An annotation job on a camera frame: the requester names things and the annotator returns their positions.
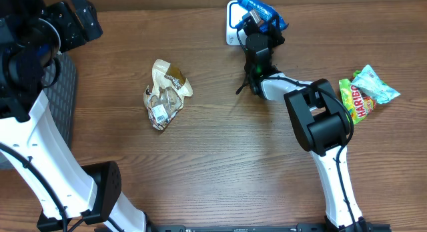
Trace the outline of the blue cookie packet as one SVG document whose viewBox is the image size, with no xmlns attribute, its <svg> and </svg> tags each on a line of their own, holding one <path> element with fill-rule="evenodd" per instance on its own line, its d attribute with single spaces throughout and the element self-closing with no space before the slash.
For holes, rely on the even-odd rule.
<svg viewBox="0 0 427 232">
<path fill-rule="evenodd" d="M 282 16 L 270 5 L 259 0 L 237 0 L 238 5 L 246 11 L 254 10 L 258 13 L 260 19 L 266 23 L 271 23 L 280 31 L 288 28 L 288 24 Z"/>
</svg>

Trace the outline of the light teal snack packet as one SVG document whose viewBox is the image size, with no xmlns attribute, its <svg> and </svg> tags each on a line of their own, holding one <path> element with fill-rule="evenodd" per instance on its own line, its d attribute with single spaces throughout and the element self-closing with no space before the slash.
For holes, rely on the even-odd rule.
<svg viewBox="0 0 427 232">
<path fill-rule="evenodd" d="M 379 104 L 386 104 L 400 96 L 400 93 L 387 85 L 370 65 L 366 65 L 361 71 L 355 71 L 351 85 L 361 92 L 373 98 Z"/>
</svg>

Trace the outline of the green gummy candy bag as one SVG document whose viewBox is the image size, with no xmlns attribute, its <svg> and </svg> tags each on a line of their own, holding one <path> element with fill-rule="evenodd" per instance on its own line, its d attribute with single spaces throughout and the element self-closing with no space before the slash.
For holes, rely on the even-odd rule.
<svg viewBox="0 0 427 232">
<path fill-rule="evenodd" d="M 339 87 L 342 103 L 349 111 L 354 124 L 361 122 L 377 107 L 377 102 L 351 85 L 349 79 L 339 80 Z"/>
</svg>

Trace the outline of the beige brown snack bag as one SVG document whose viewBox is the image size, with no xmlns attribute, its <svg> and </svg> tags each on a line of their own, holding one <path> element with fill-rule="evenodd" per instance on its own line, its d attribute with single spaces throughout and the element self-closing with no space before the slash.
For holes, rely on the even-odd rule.
<svg viewBox="0 0 427 232">
<path fill-rule="evenodd" d="M 183 109 L 184 100 L 193 95 L 193 89 L 180 69 L 167 61 L 157 59 L 151 72 L 153 87 L 147 86 L 143 102 L 151 125 L 163 131 Z"/>
</svg>

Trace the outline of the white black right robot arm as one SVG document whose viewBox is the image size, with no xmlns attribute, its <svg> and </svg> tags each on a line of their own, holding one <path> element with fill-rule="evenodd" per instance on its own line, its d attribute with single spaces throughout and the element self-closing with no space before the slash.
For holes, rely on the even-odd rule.
<svg viewBox="0 0 427 232">
<path fill-rule="evenodd" d="M 350 113 L 328 80 L 301 82 L 272 65 L 274 47 L 284 43 L 278 22 L 274 15 L 262 31 L 262 20 L 250 11 L 237 24 L 237 30 L 247 36 L 240 43 L 246 56 L 243 85 L 263 99 L 286 104 L 296 139 L 312 156 L 320 176 L 327 229 L 370 231 L 355 200 L 346 160 L 347 144 L 354 133 Z"/>
</svg>

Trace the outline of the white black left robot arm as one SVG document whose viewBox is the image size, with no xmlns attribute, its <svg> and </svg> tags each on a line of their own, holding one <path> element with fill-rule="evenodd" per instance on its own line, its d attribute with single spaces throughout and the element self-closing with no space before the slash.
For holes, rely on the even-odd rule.
<svg viewBox="0 0 427 232">
<path fill-rule="evenodd" d="M 101 37 L 88 0 L 1 0 L 1 152 L 41 203 L 40 231 L 103 223 L 111 231 L 151 231 L 121 190 L 117 163 L 81 166 L 56 127 L 43 84 L 58 54 Z"/>
</svg>

